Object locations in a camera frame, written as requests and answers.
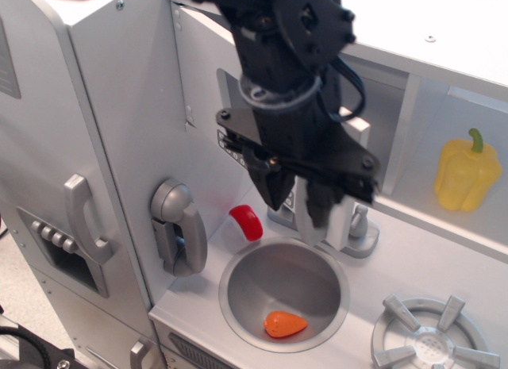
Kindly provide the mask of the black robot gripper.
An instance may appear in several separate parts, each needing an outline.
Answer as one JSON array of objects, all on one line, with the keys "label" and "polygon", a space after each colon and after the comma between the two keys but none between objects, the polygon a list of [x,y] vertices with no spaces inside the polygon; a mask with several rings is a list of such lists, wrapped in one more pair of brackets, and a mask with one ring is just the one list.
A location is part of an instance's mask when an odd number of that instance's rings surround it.
[{"label": "black robot gripper", "polygon": [[267,206],[280,209],[297,177],[308,182],[306,208],[316,229],[328,227],[345,196],[373,201],[379,161],[344,128],[339,78],[313,77],[283,92],[246,77],[238,86],[246,106],[224,108],[216,120]]}]

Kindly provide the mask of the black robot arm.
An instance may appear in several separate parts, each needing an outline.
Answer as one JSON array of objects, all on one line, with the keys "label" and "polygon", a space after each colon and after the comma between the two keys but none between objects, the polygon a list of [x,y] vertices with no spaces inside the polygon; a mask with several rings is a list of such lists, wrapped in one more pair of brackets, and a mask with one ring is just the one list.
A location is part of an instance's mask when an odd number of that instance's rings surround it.
[{"label": "black robot arm", "polygon": [[[228,149],[240,153],[265,203],[279,209],[298,178],[316,228],[343,197],[371,202],[379,161],[344,130],[366,106],[362,79],[341,51],[355,41],[341,0],[192,0],[213,3],[229,24],[246,107],[217,113]],[[341,114],[341,82],[359,95]]]}]

